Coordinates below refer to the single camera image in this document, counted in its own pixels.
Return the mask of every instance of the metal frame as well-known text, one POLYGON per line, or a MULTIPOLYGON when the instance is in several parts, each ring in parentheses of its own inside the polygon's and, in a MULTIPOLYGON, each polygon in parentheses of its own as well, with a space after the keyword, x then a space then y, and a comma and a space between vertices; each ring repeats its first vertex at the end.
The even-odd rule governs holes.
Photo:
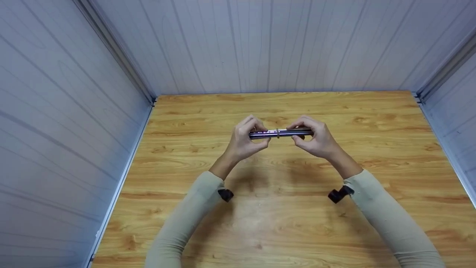
POLYGON ((463 46, 417 92, 424 104, 471 56, 476 52, 476 28, 468 35, 463 46))
POLYGON ((123 71, 129 77, 130 81, 134 84, 134 87, 144 95, 144 98, 146 98, 151 106, 154 105, 154 94, 151 93, 152 91, 147 88, 140 75, 136 72, 136 69, 121 49, 121 46, 114 38, 111 31, 93 8, 90 0, 73 0, 73 2, 81 13, 83 13, 86 20, 89 22, 96 34, 98 34, 99 38, 101 38, 119 66, 121 66, 123 71))
POLYGON ((433 133, 435 134, 436 139, 440 143, 440 146, 443 149, 443 152, 446 154, 446 157, 448 158, 449 163, 454 169, 456 176, 458 176, 458 179, 461 182, 461 185, 463 186, 464 190, 468 194, 468 197, 471 200, 471 203, 473 203, 473 206, 476 208, 476 191, 469 183, 468 177, 466 176, 464 169, 459 164, 456 158, 456 155, 451 150, 450 144, 443 137, 442 135, 443 131, 441 131, 438 128, 438 125, 435 123, 435 120, 433 119, 433 117, 431 117, 426 112, 425 104, 420 101, 420 98, 416 96, 415 94, 414 94, 414 97, 415 97, 416 103, 418 104, 418 106, 420 106, 423 116, 425 116, 426 120, 428 121, 428 124, 431 127, 431 130, 433 130, 433 133))
POLYGON ((92 247, 91 252, 89 254, 89 262, 86 264, 86 266, 85 266, 86 268, 91 267, 94 256, 95 256, 96 252, 98 251, 99 244, 102 240, 102 237, 104 236, 104 231, 106 230, 106 227, 108 226, 108 222, 111 219, 112 211, 114 210, 116 202, 119 198, 119 194, 122 190, 122 187, 124 186, 124 182, 126 181, 127 173, 129 172, 132 161, 134 160, 134 157, 136 155, 136 152, 137 152, 137 149, 139 147, 140 141, 142 140, 142 137, 143 137, 144 132, 146 130, 146 126, 147 126, 147 123, 149 122, 150 115, 152 114, 153 109, 154 109, 154 107, 151 106, 149 114, 147 115, 147 118, 146 118, 146 120, 144 120, 144 123, 142 125, 142 130, 137 135, 136 141, 134 143, 134 149, 132 150, 132 152, 129 156, 129 159, 127 160, 127 164, 124 167, 124 171, 122 172, 121 179, 119 180, 119 184, 116 188, 116 191, 114 192, 113 198, 111 200, 111 204, 109 205, 109 208, 106 212, 106 216, 104 217, 104 220, 101 224, 101 227, 99 228, 99 230, 96 233, 96 240, 94 241, 93 247, 92 247))

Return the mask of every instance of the white wall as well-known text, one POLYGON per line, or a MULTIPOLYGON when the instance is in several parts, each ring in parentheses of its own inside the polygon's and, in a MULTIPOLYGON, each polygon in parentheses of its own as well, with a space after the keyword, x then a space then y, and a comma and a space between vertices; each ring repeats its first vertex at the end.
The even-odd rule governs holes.
POLYGON ((428 98, 423 108, 476 205, 476 54, 428 98))
POLYGON ((471 0, 94 0, 156 94, 418 90, 471 0))
POLYGON ((0 1, 0 267, 84 267, 149 107, 72 1, 0 1))

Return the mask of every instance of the person's right hand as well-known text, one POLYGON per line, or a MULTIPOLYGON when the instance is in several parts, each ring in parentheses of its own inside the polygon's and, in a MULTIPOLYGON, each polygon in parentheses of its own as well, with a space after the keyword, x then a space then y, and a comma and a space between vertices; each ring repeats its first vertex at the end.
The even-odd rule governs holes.
POLYGON ((294 144, 310 153, 311 155, 329 159, 333 154, 338 153, 341 149, 339 144, 332 137, 326 124, 312 119, 307 115, 301 116, 294 121, 287 129, 293 129, 299 126, 307 126, 314 132, 314 136, 310 141, 304 141, 298 136, 292 136, 294 144))

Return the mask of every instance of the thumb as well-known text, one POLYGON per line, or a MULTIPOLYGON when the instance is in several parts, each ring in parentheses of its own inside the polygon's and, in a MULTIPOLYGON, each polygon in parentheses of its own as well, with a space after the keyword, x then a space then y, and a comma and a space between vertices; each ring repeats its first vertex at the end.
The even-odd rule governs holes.
POLYGON ((257 143, 255 144, 256 148, 258 150, 263 150, 263 149, 266 149, 268 147, 268 144, 269 144, 269 141, 271 140, 271 138, 267 138, 266 140, 260 142, 260 143, 257 143))
POLYGON ((296 136, 296 135, 291 136, 291 138, 293 139, 294 144, 295 144, 297 147, 299 147, 299 148, 301 148, 301 149, 307 151, 307 142, 305 142, 303 139, 299 138, 299 137, 296 136))

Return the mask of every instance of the forearm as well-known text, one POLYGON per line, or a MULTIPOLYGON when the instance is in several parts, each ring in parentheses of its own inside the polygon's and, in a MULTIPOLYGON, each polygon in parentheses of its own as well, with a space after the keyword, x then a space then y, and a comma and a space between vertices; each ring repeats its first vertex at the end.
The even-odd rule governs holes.
POLYGON ((218 190, 223 188, 223 180, 209 171, 196 179, 154 239, 147 253, 146 268, 181 267, 185 245, 203 217, 221 200, 218 190))
POLYGON ((380 234, 401 267, 444 267, 438 251, 405 209, 375 177, 338 149, 329 162, 354 190, 352 200, 380 234))

